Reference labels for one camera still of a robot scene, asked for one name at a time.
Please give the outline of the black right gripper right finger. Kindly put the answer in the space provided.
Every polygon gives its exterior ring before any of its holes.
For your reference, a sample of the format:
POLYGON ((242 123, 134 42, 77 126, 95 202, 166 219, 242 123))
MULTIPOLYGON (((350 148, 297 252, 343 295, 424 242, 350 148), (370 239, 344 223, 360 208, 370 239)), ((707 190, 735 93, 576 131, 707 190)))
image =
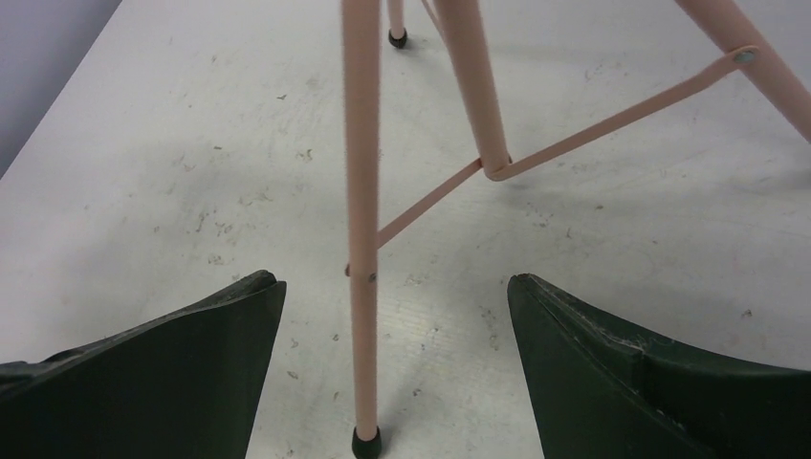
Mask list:
POLYGON ((810 375, 723 356, 524 273, 507 289, 548 458, 806 458, 810 375))

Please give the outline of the pink folding music stand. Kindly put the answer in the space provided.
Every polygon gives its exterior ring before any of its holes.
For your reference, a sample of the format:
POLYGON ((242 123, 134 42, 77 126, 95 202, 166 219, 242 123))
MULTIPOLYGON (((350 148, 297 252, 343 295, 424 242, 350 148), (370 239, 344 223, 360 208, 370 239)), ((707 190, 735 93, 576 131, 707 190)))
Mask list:
POLYGON ((377 401, 378 251, 462 185, 483 172, 500 182, 613 133, 740 71, 804 137, 810 134, 810 95, 733 1, 684 1, 682 10, 723 52, 697 75, 591 125, 522 160, 506 146, 480 7, 475 1, 427 1, 427 15, 443 39, 474 136, 478 157, 386 226, 379 223, 381 23, 389 41, 407 42, 400 1, 345 1, 341 5, 352 345, 358 458, 383 451, 377 401))

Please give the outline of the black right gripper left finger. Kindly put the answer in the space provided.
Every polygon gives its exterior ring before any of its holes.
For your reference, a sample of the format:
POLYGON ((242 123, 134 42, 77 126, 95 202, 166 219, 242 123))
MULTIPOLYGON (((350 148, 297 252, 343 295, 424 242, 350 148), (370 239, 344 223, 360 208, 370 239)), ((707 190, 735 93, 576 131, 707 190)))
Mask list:
POLYGON ((260 270, 44 361, 1 367, 5 458, 243 458, 287 285, 260 270))

